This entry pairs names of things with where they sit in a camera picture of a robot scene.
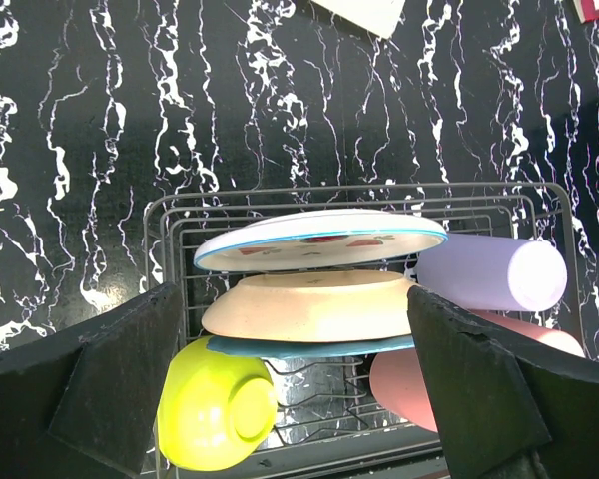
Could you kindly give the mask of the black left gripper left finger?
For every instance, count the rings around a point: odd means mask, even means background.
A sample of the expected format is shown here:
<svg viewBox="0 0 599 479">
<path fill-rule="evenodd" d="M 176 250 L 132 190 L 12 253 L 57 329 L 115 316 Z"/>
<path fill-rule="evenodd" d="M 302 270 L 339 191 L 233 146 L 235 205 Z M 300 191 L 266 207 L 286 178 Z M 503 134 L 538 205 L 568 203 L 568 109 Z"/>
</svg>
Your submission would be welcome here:
<svg viewBox="0 0 599 479">
<path fill-rule="evenodd" d="M 0 353 L 0 478 L 135 478 L 182 320 L 161 284 Z"/>
</svg>

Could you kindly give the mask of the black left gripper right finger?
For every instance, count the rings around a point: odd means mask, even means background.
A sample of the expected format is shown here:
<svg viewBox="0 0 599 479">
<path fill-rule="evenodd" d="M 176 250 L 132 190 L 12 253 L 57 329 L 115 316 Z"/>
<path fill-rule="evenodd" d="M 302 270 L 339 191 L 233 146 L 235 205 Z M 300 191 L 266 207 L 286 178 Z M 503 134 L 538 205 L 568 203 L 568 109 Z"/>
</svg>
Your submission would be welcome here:
<svg viewBox="0 0 599 479">
<path fill-rule="evenodd" d="M 454 478 L 599 478 L 599 362 L 418 285 L 408 320 Z"/>
</svg>

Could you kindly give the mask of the pink cup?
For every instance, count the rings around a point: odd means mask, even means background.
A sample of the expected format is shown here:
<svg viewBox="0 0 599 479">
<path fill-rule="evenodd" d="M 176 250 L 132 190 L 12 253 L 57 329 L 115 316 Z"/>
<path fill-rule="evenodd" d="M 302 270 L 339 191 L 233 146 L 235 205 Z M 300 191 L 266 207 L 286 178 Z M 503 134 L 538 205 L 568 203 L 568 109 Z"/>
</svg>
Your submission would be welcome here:
<svg viewBox="0 0 599 479">
<path fill-rule="evenodd" d="M 552 348 L 585 357 L 580 343 L 567 332 L 484 310 L 472 310 L 472 313 Z M 369 381 L 374 398 L 384 409 L 418 427 L 437 432 L 414 348 L 379 353 L 372 363 Z"/>
</svg>

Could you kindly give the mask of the lilac cup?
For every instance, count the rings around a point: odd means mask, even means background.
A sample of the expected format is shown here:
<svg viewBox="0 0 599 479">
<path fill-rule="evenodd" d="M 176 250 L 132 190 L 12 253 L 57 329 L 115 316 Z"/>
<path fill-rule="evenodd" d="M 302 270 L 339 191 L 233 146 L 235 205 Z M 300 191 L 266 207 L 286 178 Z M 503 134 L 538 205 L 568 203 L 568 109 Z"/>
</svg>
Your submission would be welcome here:
<svg viewBox="0 0 599 479">
<path fill-rule="evenodd" d="M 562 254 L 547 241 L 468 234 L 422 252 L 415 271 L 420 285 L 478 310 L 544 311 L 568 281 Z"/>
</svg>

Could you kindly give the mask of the teal scalloped plate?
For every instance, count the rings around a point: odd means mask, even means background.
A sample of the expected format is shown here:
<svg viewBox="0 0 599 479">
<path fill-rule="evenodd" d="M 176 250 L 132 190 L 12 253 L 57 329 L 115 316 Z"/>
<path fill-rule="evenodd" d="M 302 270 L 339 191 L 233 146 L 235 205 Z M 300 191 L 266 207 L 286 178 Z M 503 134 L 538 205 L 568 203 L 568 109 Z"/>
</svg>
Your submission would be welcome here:
<svg viewBox="0 0 599 479">
<path fill-rule="evenodd" d="M 298 359 L 349 357 L 414 347 L 411 335 L 344 342 L 291 342 L 212 336 L 207 350 L 230 356 Z"/>
</svg>

